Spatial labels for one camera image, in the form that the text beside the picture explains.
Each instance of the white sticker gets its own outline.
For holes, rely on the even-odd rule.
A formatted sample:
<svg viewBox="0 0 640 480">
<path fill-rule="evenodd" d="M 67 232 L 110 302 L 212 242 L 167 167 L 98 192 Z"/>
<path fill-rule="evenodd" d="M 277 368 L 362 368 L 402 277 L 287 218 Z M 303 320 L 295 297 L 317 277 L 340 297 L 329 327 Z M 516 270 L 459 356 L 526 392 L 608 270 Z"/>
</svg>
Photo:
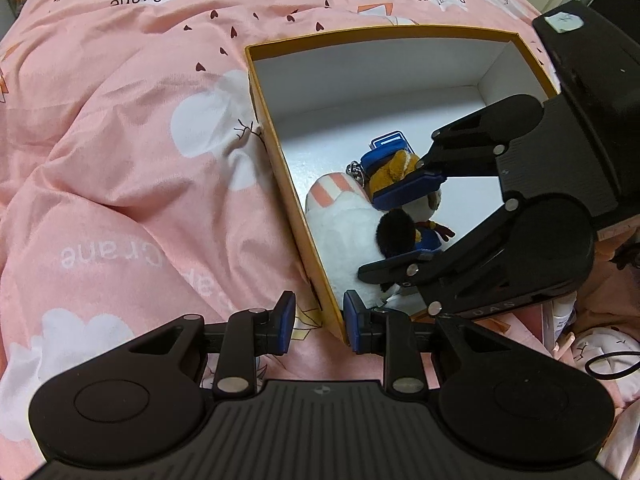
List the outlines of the white sticker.
<svg viewBox="0 0 640 480">
<path fill-rule="evenodd" d="M 577 30 L 584 25 L 584 21 L 580 16 L 574 16 L 568 12 L 558 12 L 553 16 L 547 16 L 545 21 L 559 34 Z"/>
</svg>

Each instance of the pink bedding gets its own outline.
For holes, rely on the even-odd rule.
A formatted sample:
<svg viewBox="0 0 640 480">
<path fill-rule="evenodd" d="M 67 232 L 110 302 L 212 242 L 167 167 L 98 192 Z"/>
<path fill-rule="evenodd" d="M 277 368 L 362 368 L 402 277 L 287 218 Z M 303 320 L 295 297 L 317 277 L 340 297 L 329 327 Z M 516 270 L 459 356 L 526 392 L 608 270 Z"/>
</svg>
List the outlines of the pink bedding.
<svg viewBox="0 0 640 480">
<path fill-rule="evenodd" d="M 291 289 L 295 341 L 260 359 L 262 378 L 380 377 L 381 359 L 319 328 L 243 48 L 459 23 L 515 30 L 548 67 L 535 14 L 524 0 L 28 0 L 0 43 L 0 477 L 41 463 L 27 406 L 42 382 L 186 312 L 219 322 Z"/>
</svg>

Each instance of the black cable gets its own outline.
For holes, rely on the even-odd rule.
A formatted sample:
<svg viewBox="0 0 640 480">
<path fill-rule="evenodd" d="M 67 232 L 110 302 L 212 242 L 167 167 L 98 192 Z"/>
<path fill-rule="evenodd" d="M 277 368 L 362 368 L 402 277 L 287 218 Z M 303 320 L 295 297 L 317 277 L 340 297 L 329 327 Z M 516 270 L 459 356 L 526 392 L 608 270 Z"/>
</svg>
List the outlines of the black cable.
<svg viewBox="0 0 640 480">
<path fill-rule="evenodd" d="M 599 379 L 601 381 L 615 381 L 617 379 L 622 379 L 628 375 L 631 375 L 634 372 L 640 370 L 640 360 L 634 365 L 631 365 L 626 370 L 622 370 L 621 372 L 616 372 L 614 374 L 599 374 L 591 370 L 591 365 L 597 361 L 601 361 L 602 359 L 608 359 L 610 357 L 620 357 L 620 356 L 632 356 L 637 355 L 640 356 L 640 352 L 609 352 L 608 354 L 599 355 L 594 357 L 593 359 L 589 359 L 587 364 L 584 365 L 584 371 L 587 372 L 591 377 L 595 379 Z"/>
</svg>

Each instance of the black plush ear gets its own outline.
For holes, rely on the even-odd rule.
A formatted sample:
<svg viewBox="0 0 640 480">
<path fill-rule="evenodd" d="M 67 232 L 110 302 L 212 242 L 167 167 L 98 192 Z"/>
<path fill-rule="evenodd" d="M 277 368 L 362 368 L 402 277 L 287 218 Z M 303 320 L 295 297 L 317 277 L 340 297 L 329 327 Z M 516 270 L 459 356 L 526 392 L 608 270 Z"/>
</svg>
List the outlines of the black plush ear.
<svg viewBox="0 0 640 480">
<path fill-rule="evenodd" d="M 392 209 L 380 219 L 376 229 L 376 243 L 385 258 L 413 251 L 414 220 L 404 210 Z"/>
</svg>

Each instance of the box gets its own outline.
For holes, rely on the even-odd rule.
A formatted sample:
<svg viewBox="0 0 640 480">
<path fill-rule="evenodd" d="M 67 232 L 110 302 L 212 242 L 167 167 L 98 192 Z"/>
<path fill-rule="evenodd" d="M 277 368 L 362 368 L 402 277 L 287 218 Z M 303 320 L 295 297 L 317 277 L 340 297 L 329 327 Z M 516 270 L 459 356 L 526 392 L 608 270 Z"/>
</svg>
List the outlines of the box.
<svg viewBox="0 0 640 480">
<path fill-rule="evenodd" d="M 346 340 L 342 313 L 305 221 L 322 175 L 345 171 L 375 137 L 400 130 L 420 156 L 431 133 L 513 94 L 556 94 L 518 34 L 473 27 L 391 25 L 247 47 L 256 117 L 324 325 Z M 497 177 L 450 178 L 433 220 L 462 237 L 502 205 Z M 409 314 L 421 317 L 415 294 Z"/>
</svg>

